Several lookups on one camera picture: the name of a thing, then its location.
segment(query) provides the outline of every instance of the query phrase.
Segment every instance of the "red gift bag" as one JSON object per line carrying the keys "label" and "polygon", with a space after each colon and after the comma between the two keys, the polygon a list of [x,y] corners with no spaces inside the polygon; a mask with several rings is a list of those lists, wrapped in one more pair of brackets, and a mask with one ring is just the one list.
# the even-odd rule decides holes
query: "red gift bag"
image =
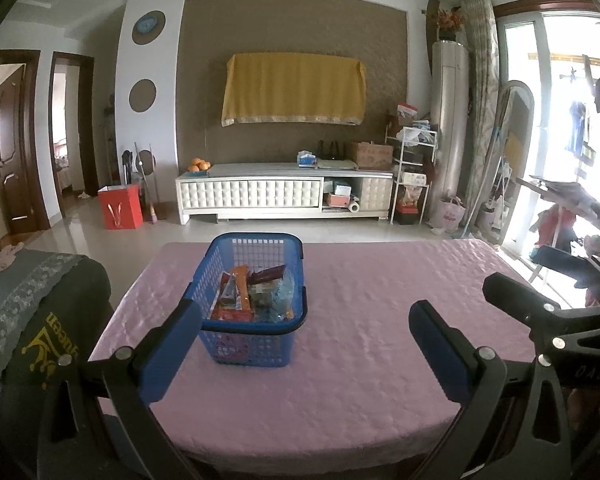
{"label": "red gift bag", "polygon": [[138,184],[105,186],[98,192],[107,229],[137,229],[142,225]]}

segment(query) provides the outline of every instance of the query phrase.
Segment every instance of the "white storage rack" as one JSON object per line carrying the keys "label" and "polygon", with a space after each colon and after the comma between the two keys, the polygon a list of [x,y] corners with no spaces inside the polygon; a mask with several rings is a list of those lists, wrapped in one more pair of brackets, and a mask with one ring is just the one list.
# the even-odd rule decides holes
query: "white storage rack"
{"label": "white storage rack", "polygon": [[[406,138],[406,136],[404,135],[406,131],[408,130],[417,130],[419,132],[425,132],[428,134],[433,134],[433,142],[416,142],[415,145],[416,146],[427,146],[429,148],[431,148],[431,163],[435,164],[436,162],[436,150],[438,148],[438,133],[434,132],[433,130],[423,130],[420,128],[413,128],[412,126],[404,126],[402,128],[402,140],[398,139],[398,137],[390,137],[388,135],[388,128],[384,131],[384,143],[388,144],[388,140],[395,140],[397,142],[400,143],[400,157],[396,158],[394,157],[394,162],[398,163],[398,175],[394,176],[394,184],[395,184],[395,190],[394,190],[394,199],[392,200],[391,203],[391,216],[389,217],[389,222],[391,224],[394,223],[394,215],[395,215],[395,204],[398,200],[398,188],[400,186],[414,186],[414,184],[404,184],[401,181],[401,176],[402,176],[402,170],[403,168],[405,170],[408,170],[409,166],[422,166],[423,164],[421,162],[407,162],[404,161],[404,147],[406,146],[404,139]],[[424,209],[427,205],[427,198],[429,197],[429,187],[430,187],[430,183],[427,182],[427,184],[425,186],[418,186],[418,187],[423,187],[425,188],[425,193],[424,193],[424,201],[422,202],[422,211],[420,212],[420,221],[418,223],[422,224],[422,218],[424,216]]]}

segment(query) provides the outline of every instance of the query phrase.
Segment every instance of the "white tv cabinet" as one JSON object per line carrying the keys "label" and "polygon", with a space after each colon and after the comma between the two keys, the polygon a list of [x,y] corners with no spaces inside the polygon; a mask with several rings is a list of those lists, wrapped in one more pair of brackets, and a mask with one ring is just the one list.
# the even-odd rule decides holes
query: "white tv cabinet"
{"label": "white tv cabinet", "polygon": [[[360,210],[323,206],[325,179],[344,178],[360,198]],[[218,164],[204,176],[176,179],[182,225],[190,215],[214,214],[219,220],[253,218],[387,219],[393,174],[390,171],[322,170],[297,164]]]}

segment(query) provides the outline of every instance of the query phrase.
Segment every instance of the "patterned curtain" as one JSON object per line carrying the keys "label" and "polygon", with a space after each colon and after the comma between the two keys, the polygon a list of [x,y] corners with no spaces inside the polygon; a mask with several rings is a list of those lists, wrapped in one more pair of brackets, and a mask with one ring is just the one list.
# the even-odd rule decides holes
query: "patterned curtain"
{"label": "patterned curtain", "polygon": [[465,29],[474,63],[474,160],[466,190],[466,216],[478,195],[489,149],[500,88],[498,32],[490,0],[462,0]]}

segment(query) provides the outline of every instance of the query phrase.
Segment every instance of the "white plastic bag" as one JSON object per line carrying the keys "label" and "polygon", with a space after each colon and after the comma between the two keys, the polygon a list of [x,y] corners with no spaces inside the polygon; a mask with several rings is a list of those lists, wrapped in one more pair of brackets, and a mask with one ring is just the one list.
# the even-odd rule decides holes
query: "white plastic bag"
{"label": "white plastic bag", "polygon": [[434,229],[444,229],[447,233],[451,233],[458,229],[465,210],[458,197],[451,199],[451,202],[441,200],[429,220],[429,225]]}

